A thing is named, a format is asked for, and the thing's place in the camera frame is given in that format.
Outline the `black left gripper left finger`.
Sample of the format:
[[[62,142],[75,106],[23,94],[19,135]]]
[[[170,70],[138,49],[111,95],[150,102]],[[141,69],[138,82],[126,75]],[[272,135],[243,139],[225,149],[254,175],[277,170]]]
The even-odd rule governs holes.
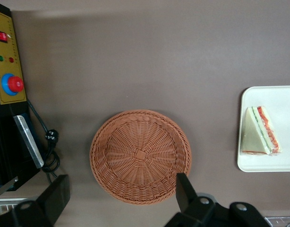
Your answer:
[[[18,204],[10,212],[9,227],[52,227],[70,200],[68,175],[59,175],[36,200]]]

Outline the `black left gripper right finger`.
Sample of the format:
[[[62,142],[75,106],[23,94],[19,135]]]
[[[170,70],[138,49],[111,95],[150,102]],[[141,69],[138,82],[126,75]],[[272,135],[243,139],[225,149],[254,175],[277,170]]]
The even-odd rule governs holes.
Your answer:
[[[251,204],[233,202],[228,208],[210,197],[199,196],[185,173],[176,176],[176,199],[180,212],[167,227],[268,227],[269,224]]]

